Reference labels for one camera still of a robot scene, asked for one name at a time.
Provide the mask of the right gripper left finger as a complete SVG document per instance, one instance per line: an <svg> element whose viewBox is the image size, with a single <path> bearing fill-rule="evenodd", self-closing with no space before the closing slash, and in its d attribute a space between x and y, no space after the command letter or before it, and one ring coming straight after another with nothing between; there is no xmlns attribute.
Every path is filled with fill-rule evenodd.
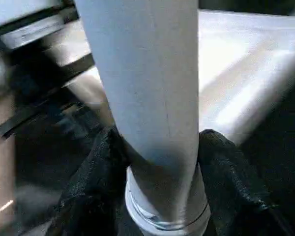
<svg viewBox="0 0 295 236"><path fill-rule="evenodd" d="M60 196L55 235L118 235L118 211L128 166L129 159L117 129L101 129L89 155Z"/></svg>

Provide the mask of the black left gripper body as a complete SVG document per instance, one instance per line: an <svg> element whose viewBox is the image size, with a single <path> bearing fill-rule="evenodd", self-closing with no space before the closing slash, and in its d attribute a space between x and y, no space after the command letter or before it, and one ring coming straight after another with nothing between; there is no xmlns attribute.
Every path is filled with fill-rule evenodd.
<svg viewBox="0 0 295 236"><path fill-rule="evenodd" d="M63 133L77 137L83 128L64 110L81 104L65 85L94 66L91 54L65 66L46 52L37 52L29 58L21 59L14 66L8 88L16 95L20 108L7 121L0 124L0 136L8 138L17 129L39 115L47 115L61 126Z"/></svg>

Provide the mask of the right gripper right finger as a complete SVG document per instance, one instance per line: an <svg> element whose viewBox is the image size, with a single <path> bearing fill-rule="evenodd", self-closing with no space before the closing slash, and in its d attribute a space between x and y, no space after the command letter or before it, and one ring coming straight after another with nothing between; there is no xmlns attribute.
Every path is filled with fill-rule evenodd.
<svg viewBox="0 0 295 236"><path fill-rule="evenodd" d="M207 129L198 160L218 235L295 236L295 132L237 146Z"/></svg>

